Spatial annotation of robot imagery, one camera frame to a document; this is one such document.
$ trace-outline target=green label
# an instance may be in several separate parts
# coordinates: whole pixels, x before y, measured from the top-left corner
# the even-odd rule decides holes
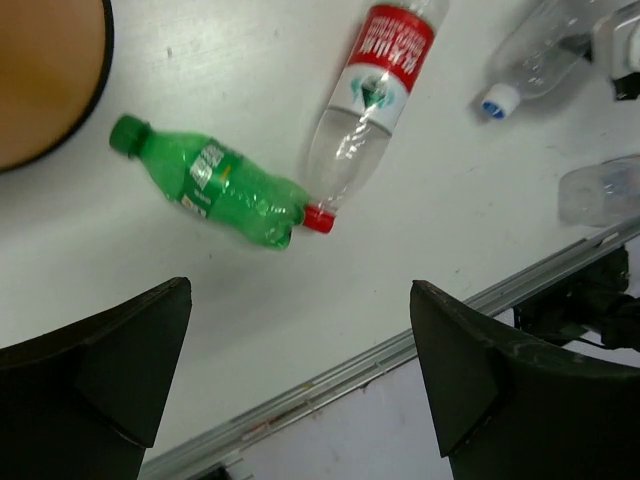
[[[182,205],[205,218],[209,217],[216,201],[229,185],[229,177],[243,158],[211,139],[196,158],[187,163]]]

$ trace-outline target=green bottle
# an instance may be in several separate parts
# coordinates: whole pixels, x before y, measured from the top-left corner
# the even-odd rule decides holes
[[[148,123],[124,115],[109,143],[139,158],[169,200],[235,227],[256,244],[284,250],[292,228],[304,221],[309,196],[302,188],[211,137],[154,132]]]

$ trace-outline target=water bottle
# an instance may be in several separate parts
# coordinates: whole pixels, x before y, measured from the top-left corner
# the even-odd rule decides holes
[[[447,10],[447,0],[369,10],[309,153],[307,227],[329,233],[338,208],[377,168]]]
[[[581,168],[560,180],[560,219],[608,227],[640,215],[640,156]]]
[[[522,101],[546,95],[569,73],[581,52],[569,52],[559,45],[564,38],[590,31],[592,15],[585,3],[545,0],[505,40],[490,66],[495,83],[482,101],[489,116],[508,117]],[[582,53],[588,47],[585,43]]]
[[[148,123],[124,115],[109,143],[139,158],[169,200],[234,227],[258,245],[285,249],[292,228],[304,220],[309,196],[302,188],[269,175],[208,135],[156,132]]]

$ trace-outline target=black rim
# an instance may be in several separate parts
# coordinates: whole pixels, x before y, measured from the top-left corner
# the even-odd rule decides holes
[[[102,6],[104,9],[104,27],[105,27],[105,42],[104,42],[104,58],[102,61],[102,68],[100,69],[100,76],[98,77],[98,83],[96,84],[96,88],[93,91],[93,95],[89,99],[89,103],[82,111],[82,114],[78,117],[76,122],[67,130],[67,132],[62,135],[59,139],[53,142],[49,147],[44,149],[42,152],[36,154],[33,157],[30,157],[16,165],[7,167],[5,169],[0,169],[0,173],[7,172],[9,170],[15,170],[17,168],[24,167],[29,165],[36,160],[40,160],[43,157],[46,157],[51,152],[56,150],[58,147],[62,146],[69,138],[80,130],[80,128],[87,121],[89,116],[93,113],[100,98],[102,98],[102,94],[104,93],[104,88],[107,85],[107,80],[109,78],[109,72],[111,71],[111,62],[113,61],[113,46],[114,46],[114,25],[113,25],[113,9],[111,8],[110,0],[102,0]]]

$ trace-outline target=round container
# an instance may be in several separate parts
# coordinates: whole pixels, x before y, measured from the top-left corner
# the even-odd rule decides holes
[[[0,172],[51,152],[89,117],[113,55],[109,0],[8,1],[0,15]]]

